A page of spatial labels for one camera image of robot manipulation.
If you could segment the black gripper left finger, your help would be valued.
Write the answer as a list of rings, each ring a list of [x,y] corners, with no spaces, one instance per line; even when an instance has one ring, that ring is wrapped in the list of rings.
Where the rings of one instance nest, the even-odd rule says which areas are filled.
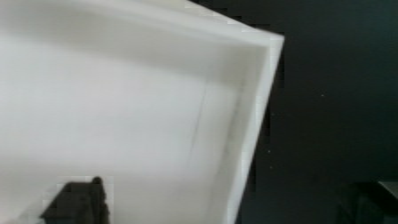
[[[44,224],[110,224],[102,180],[67,182],[39,218]]]

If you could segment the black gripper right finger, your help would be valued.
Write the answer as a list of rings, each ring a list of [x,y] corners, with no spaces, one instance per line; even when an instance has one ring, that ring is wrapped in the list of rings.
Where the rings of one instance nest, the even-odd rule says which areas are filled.
[[[398,182],[355,182],[337,188],[335,224],[398,224]]]

